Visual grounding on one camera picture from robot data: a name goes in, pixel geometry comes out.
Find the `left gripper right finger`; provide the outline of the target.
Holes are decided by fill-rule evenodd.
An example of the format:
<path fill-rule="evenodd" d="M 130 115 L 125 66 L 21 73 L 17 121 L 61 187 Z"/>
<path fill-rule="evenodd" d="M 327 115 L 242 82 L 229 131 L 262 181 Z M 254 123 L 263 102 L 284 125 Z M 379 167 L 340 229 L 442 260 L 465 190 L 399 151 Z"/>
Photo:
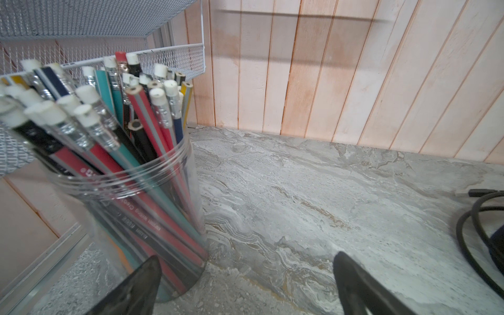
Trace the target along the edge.
<path fill-rule="evenodd" d="M 343 251 L 334 257 L 333 274 L 345 314 L 414 313 Z"/>

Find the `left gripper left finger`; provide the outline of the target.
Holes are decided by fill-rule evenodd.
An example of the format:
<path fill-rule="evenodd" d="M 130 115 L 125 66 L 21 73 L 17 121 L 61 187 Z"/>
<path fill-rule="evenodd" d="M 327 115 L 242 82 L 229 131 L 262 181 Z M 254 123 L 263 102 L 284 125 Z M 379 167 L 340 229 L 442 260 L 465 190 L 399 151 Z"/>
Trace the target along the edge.
<path fill-rule="evenodd" d="M 86 314 L 153 314 L 160 281 L 160 260 L 153 255 Z"/>

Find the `black headphones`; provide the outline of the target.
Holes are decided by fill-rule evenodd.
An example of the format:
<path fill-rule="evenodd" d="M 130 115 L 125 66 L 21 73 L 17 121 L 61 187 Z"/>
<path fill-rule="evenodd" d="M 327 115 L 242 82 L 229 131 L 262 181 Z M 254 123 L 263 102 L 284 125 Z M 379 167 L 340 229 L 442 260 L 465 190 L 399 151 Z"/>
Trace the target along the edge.
<path fill-rule="evenodd" d="M 459 193 L 459 195 L 476 198 L 476 202 L 473 204 L 471 210 L 460 216 L 456 223 L 455 237 L 459 245 L 459 249 L 465 260 L 478 274 L 478 276 L 492 289 L 492 291 L 503 299 L 503 288 L 499 286 L 479 265 L 470 252 L 463 236 L 463 227 L 465 222 L 467 219 L 471 219 L 475 232 L 482 240 L 483 244 L 487 247 L 494 265 L 496 265 L 500 273 L 503 274 L 503 226 L 501 226 L 491 237 L 489 237 L 480 220 L 480 214 L 482 212 L 503 211 L 503 206 L 484 206 L 484 204 L 491 199 L 502 198 L 503 191 L 473 188 L 466 191 L 463 190 L 462 193 Z"/>

